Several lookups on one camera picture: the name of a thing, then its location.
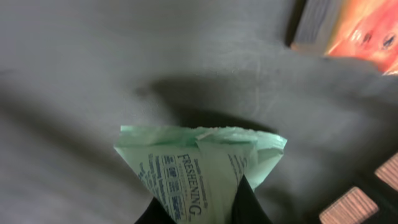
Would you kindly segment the orange tissue pack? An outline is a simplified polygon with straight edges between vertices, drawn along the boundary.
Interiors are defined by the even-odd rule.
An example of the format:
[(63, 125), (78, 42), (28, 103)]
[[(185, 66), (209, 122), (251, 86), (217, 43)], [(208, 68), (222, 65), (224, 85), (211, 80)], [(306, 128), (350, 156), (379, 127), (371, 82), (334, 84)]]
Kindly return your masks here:
[(397, 75), (397, 0), (306, 1), (290, 47), (371, 62)]

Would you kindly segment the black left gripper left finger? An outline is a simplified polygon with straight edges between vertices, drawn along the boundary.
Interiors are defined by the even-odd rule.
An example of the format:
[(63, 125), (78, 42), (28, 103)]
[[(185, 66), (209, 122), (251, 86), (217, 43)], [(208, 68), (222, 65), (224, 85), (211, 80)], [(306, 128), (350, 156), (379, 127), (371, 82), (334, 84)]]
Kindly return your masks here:
[(134, 224), (175, 224), (161, 203), (153, 198), (144, 213)]

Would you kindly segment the green wet wipes packet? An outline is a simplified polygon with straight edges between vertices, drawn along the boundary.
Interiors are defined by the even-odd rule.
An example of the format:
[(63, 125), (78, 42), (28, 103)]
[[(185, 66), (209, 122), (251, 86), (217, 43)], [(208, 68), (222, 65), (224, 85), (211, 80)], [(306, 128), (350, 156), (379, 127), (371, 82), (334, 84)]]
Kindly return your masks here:
[(285, 138), (227, 128), (121, 126), (114, 148), (177, 223), (227, 223), (238, 186), (263, 183)]

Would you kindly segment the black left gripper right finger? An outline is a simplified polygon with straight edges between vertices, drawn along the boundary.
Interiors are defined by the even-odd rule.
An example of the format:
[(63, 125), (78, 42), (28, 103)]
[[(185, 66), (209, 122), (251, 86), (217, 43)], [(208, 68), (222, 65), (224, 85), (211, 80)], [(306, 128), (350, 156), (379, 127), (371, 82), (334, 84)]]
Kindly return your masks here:
[(245, 176), (239, 183), (231, 212), (232, 224), (272, 224)]

